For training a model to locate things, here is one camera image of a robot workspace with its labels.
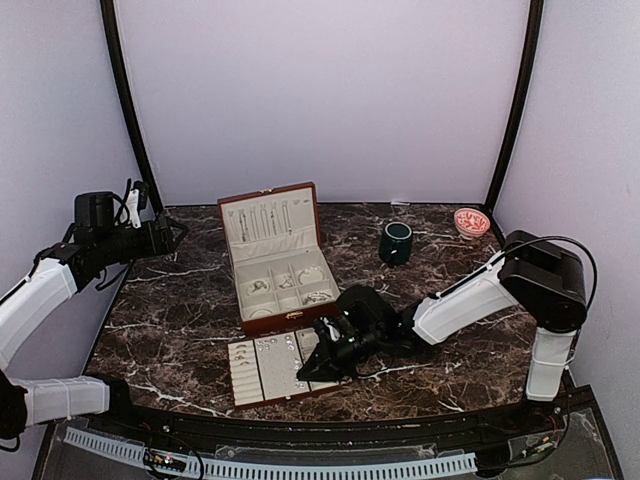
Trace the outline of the red jewelry tray insert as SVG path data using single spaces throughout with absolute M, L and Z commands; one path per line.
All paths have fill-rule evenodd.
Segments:
M 315 331 L 304 328 L 228 344 L 234 405 L 253 408 L 339 389 L 338 382 L 297 378 L 317 343 Z

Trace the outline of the red wooden jewelry box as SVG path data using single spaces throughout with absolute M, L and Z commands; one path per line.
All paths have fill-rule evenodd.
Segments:
M 309 326 L 316 318 L 338 314 L 339 288 L 321 250 L 316 186 L 312 182 L 222 198 L 217 202 L 225 233 L 241 326 L 248 336 Z M 326 279 L 301 286 L 300 270 L 320 266 Z M 248 296 L 255 280 L 270 283 L 271 290 Z M 334 299 L 302 305 L 314 291 L 330 292 Z M 274 314 L 250 319 L 256 309 Z

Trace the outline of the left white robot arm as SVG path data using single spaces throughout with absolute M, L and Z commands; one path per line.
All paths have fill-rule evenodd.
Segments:
M 139 225 L 71 224 L 62 241 L 36 254 L 31 271 L 1 299 L 1 369 L 52 312 L 109 266 L 170 254 L 188 232 L 163 214 Z M 85 414 L 101 414 L 117 434 L 131 436 L 141 427 L 141 415 L 129 403 L 125 383 L 110 377 L 22 380 L 2 373 L 1 438 L 17 439 L 30 426 Z

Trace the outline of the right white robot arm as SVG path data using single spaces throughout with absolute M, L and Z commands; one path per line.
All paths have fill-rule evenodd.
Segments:
M 384 352 L 410 357 L 425 346 L 508 307 L 524 308 L 536 321 L 525 400 L 510 413 L 521 434 L 549 416 L 564 369 L 593 303 L 581 258 L 565 249 L 569 238 L 511 232 L 502 250 L 449 288 L 396 311 L 375 289 L 356 285 L 336 300 L 339 314 L 314 321 L 318 342 L 296 377 L 307 382 L 354 378 L 357 366 Z

